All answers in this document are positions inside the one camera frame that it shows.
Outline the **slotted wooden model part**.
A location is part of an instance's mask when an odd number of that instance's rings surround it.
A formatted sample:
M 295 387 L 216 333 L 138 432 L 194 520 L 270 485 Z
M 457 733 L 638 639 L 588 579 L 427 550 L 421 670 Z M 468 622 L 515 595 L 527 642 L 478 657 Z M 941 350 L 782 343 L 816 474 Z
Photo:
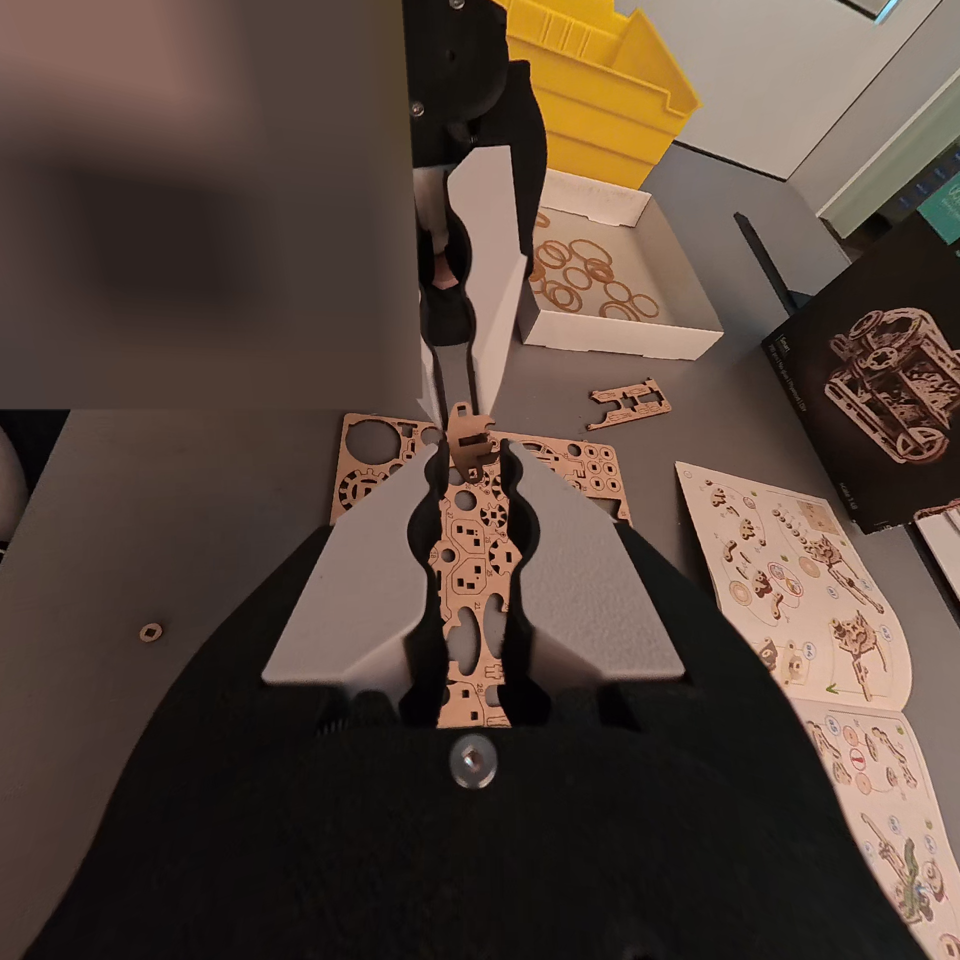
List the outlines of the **slotted wooden model part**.
M 470 403 L 457 402 L 451 408 L 445 436 L 454 468 L 469 484 L 480 484 L 484 468 L 498 462 L 496 439 L 490 434 L 495 420 L 476 414 Z

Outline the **yellow plastic bin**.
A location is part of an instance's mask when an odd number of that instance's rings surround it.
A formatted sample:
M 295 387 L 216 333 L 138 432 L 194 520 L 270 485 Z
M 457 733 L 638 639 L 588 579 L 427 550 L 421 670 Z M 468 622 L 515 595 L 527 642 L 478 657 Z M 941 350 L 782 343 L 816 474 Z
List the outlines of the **yellow plastic bin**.
M 640 9 L 500 1 L 510 59 L 527 62 L 551 170 L 639 189 L 701 106 Z

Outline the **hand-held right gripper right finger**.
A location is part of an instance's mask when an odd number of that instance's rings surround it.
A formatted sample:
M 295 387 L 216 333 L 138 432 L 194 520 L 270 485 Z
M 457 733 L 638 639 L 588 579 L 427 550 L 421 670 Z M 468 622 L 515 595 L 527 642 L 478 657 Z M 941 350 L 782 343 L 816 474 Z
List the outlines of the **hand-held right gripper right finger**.
M 570 690 L 676 681 L 685 667 L 615 522 L 531 450 L 502 447 L 510 575 L 502 707 L 511 726 L 541 724 Z

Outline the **notched wooden sheet strip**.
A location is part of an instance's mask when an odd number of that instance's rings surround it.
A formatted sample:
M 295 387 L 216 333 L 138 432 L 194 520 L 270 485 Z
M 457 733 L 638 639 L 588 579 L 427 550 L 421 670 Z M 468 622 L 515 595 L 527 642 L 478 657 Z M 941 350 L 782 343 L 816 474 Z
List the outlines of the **notched wooden sheet strip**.
M 589 398 L 598 404 L 616 405 L 614 409 L 606 410 L 602 421 L 588 424 L 586 428 L 590 431 L 642 421 L 672 410 L 659 384 L 652 378 L 629 386 L 592 390 Z

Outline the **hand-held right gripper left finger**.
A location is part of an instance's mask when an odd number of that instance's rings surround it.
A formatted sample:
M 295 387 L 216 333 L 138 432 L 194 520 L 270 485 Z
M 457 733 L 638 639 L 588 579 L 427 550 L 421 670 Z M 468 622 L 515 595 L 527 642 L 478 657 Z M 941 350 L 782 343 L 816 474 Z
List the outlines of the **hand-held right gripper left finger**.
M 265 684 L 384 693 L 437 725 L 445 639 L 428 557 L 442 533 L 445 444 L 423 447 L 332 526 L 261 674 Z

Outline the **teal box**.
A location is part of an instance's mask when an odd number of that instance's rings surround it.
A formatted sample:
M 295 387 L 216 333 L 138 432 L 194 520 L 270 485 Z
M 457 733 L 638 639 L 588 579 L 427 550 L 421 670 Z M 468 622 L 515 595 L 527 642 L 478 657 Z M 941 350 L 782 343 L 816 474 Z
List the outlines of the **teal box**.
M 955 174 L 918 207 L 918 215 L 948 247 L 959 245 L 959 183 Z

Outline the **black model kit box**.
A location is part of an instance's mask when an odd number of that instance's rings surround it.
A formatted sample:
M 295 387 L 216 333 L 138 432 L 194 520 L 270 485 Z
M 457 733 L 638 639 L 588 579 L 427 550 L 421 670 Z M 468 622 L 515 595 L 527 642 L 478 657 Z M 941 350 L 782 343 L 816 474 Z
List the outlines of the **black model kit box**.
M 864 533 L 959 497 L 959 262 L 911 214 L 763 341 Z

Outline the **white cardboard box tray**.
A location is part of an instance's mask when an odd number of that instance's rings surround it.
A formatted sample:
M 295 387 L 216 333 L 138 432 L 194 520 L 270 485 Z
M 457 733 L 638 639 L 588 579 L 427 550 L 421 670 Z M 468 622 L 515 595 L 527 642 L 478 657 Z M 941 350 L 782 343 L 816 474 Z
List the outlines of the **white cardboard box tray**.
M 530 285 L 517 314 L 525 344 L 694 361 L 722 338 L 720 318 L 651 194 L 549 169 L 540 209 L 585 218 L 606 238 L 615 234 L 614 250 L 635 257 L 637 278 L 651 285 L 662 312 L 642 322 L 566 315 L 541 306 Z

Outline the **large wooden part sheet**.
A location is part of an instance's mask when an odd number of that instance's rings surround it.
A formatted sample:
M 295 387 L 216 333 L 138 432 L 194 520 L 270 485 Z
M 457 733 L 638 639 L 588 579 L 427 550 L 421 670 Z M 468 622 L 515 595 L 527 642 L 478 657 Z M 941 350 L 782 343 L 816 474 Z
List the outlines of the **large wooden part sheet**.
M 345 414 L 330 522 L 352 510 L 438 438 L 439 430 L 427 421 Z M 630 522 L 618 454 L 612 446 L 499 431 L 491 431 L 489 438 L 493 453 L 498 453 L 501 439 L 518 444 L 615 521 Z M 464 479 L 452 465 L 438 510 L 441 535 L 429 562 L 443 636 L 454 640 L 460 652 L 451 655 L 437 726 L 507 728 L 510 722 L 496 695 L 503 682 L 500 649 L 511 575 L 522 555 L 508 537 L 509 502 L 499 463 L 483 464 L 476 480 Z

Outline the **pile of tan rubber bands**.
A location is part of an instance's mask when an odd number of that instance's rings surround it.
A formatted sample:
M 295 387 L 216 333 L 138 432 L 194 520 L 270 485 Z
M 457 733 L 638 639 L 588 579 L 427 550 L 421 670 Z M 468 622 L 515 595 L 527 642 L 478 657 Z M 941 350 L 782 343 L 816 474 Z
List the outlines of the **pile of tan rubber bands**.
M 637 259 L 615 251 L 614 239 L 586 218 L 537 210 L 530 285 L 544 309 L 580 317 L 641 323 L 662 316 L 651 285 L 638 279 Z

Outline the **instruction booklet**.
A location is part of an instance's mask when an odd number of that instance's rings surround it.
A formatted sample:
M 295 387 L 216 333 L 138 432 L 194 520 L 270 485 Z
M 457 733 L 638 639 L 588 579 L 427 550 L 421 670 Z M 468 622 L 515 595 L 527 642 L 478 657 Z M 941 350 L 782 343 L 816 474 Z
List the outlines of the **instruction booklet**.
M 825 499 L 675 467 L 718 606 L 790 699 L 880 888 L 928 956 L 958 958 L 958 866 L 902 713 L 892 606 Z

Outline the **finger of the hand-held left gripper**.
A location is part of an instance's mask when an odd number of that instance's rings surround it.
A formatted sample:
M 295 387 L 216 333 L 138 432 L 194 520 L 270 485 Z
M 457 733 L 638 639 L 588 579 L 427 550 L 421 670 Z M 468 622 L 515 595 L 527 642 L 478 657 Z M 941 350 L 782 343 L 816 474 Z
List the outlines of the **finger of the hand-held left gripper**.
M 477 411 L 491 413 L 501 386 L 525 280 L 511 150 L 476 148 L 447 179 L 450 208 L 470 247 L 464 292 L 475 333 L 470 349 Z
M 435 351 L 426 340 L 420 340 L 421 397 L 419 406 L 432 423 L 447 420 L 442 372 Z

